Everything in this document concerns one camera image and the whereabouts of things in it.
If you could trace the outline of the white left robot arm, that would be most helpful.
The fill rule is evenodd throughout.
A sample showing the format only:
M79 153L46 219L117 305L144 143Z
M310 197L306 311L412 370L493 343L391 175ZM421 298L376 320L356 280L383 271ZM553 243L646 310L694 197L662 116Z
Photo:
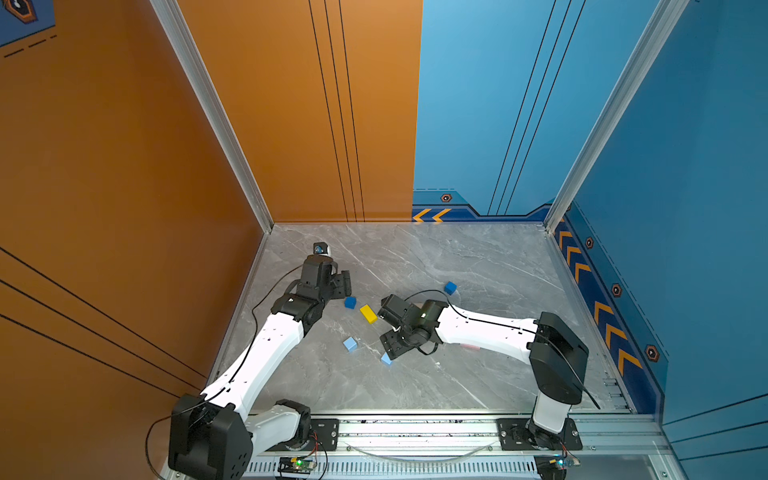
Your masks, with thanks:
M235 362L200 394L185 394L174 405L168 467L194 479L239 479L253 455L309 442L311 410L301 403L280 400L258 414L252 426L246 421L267 381L321 319L328 302L351 293L349 272L339 269L326 243L315 243L300 277L275 300Z

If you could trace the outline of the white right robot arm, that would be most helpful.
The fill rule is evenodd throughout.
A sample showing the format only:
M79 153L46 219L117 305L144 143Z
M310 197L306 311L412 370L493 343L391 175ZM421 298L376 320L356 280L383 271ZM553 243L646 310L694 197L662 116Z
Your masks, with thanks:
M416 350L433 354L444 344L463 344L504 354L529 366L537 385L533 412L524 423L502 426L505 449L581 448L573 406L587 394L589 349L556 314L505 318L471 312L448 301L427 300L417 306L397 295L382 299L378 317L392 326L380 336L389 359Z

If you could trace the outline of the yellow wood block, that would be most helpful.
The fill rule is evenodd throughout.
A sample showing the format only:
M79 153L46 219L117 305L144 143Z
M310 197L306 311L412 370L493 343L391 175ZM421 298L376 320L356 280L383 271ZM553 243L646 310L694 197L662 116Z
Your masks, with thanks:
M369 324L374 324L379 317L369 305L363 305L360 308L360 313Z

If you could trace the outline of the light blue cube left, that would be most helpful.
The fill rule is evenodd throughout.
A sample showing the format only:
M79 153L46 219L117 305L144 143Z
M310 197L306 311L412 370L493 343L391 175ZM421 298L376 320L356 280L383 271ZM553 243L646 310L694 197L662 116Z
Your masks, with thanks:
M343 345L344 345L345 349L346 349L348 352L353 352L353 351L355 351L355 350L358 348L358 343L357 343L357 341L356 341L354 338L352 338L352 337L349 337L349 338L347 338L347 339L346 339L346 340L343 342Z

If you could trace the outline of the left circuit board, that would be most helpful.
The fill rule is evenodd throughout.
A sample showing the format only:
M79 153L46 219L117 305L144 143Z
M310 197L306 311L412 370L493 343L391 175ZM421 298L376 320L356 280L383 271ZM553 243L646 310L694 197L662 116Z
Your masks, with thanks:
M318 462L307 457L280 457L277 475L280 478L307 478L315 472Z

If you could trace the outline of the circuit board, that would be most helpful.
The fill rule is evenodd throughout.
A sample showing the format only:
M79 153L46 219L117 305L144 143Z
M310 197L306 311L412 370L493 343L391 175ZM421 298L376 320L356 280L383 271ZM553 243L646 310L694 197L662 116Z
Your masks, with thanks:
M318 462L307 457L280 457L277 475L280 478L307 478L315 472Z
M574 455L559 455L549 461L549 465L557 470L567 470L581 465L581 461Z

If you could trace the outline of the right circuit board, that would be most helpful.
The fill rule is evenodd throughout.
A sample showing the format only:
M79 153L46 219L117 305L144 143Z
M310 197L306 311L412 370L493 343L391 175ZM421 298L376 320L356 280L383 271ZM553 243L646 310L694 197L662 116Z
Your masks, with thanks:
M549 461L549 465L557 470L567 470L581 465L581 461L574 455L559 455Z

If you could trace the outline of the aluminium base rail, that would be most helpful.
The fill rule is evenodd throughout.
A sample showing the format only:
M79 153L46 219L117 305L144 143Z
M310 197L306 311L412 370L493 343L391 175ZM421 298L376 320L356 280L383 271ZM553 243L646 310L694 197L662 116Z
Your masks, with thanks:
M266 451L251 457L245 479L683 479L661 428L648 415L575 413L575 451L505 449L502 426L525 414L494 411L349 411L313 417L322 446ZM557 470L549 461L577 456ZM307 478L280 478L280 457L314 458Z

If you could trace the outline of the aluminium corner post left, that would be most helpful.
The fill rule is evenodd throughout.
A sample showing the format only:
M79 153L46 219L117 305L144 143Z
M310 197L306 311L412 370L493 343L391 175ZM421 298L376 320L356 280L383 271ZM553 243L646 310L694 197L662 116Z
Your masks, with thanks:
M274 228L266 201L177 1L150 0L163 31L261 229Z

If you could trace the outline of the aluminium corner post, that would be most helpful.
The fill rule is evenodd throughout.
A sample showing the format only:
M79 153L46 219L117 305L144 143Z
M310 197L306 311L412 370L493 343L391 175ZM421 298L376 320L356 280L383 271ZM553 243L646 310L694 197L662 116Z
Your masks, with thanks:
M547 234L553 235L564 219L688 4L688 0L658 2L543 222Z
M266 201L177 1L150 0L163 31L261 229L274 228Z

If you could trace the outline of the aluminium corner post right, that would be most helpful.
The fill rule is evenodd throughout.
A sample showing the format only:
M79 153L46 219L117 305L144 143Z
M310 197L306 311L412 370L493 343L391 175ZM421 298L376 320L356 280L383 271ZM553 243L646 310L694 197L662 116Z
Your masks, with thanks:
M658 2L543 222L547 234L553 235L564 219L688 4L688 0Z

